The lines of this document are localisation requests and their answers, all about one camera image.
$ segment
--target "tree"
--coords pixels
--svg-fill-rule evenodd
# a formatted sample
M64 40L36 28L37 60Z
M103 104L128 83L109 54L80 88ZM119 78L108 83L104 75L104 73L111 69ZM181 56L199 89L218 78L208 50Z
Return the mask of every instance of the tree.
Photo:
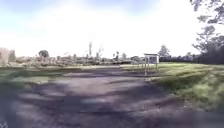
M168 57L170 56L169 52L170 52L169 49L165 45L162 45L158 54L161 57Z
M47 58L47 57L49 57L49 52L47 50L41 50L39 52L39 56L43 57L43 58Z
M9 53L9 61L10 62L15 62L16 61L16 54L15 54L15 50L11 50Z
M223 0L190 0L194 10L204 12L198 17L206 26L198 34L197 43L193 46L201 52L200 61L206 63L224 63L224 35L216 31L224 25Z
M89 43L89 57L92 57L92 42Z
M117 51L116 53L117 53L117 55L116 55L115 60L118 61L119 60L119 52Z
M194 10L203 10L203 15L199 16L200 22L208 24L224 25L224 1L223 0L190 0L194 5Z
M104 47L103 47L103 45L101 45L100 48L98 49L98 51L96 52L97 59L100 59L102 57L103 50L104 50Z
M125 53L122 53L122 59L123 60L127 59L127 55Z

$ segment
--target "bare tree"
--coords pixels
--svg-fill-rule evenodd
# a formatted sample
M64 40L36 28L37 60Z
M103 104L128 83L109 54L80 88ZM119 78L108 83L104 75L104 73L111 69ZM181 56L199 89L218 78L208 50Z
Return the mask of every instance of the bare tree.
M100 48L98 49L98 51L96 52L97 59L100 59L102 57L103 50L104 50L104 47L103 47L103 45L101 45Z
M89 43L89 57L92 57L92 42Z

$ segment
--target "green lawn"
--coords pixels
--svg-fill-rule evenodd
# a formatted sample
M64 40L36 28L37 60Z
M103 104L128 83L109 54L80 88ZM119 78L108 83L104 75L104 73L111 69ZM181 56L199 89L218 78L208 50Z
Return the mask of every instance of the green lawn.
M152 81L204 109L215 109L224 101L224 66L161 63Z

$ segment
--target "field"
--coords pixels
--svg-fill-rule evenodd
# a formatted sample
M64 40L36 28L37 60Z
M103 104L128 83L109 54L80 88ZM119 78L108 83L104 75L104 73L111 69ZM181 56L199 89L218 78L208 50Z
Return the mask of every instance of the field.
M10 128L223 128L221 114L197 106L221 107L224 66L162 63L150 82L140 68L1 68L0 123Z
M224 66L221 65L161 63L158 76L151 80L204 109L218 109L224 101Z

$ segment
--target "asphalt road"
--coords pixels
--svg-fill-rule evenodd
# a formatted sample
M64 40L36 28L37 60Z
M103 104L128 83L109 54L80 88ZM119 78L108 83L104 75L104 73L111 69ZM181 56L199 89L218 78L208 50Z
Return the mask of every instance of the asphalt road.
M0 98L8 128L223 128L223 118L191 107L139 74L119 68L70 73Z

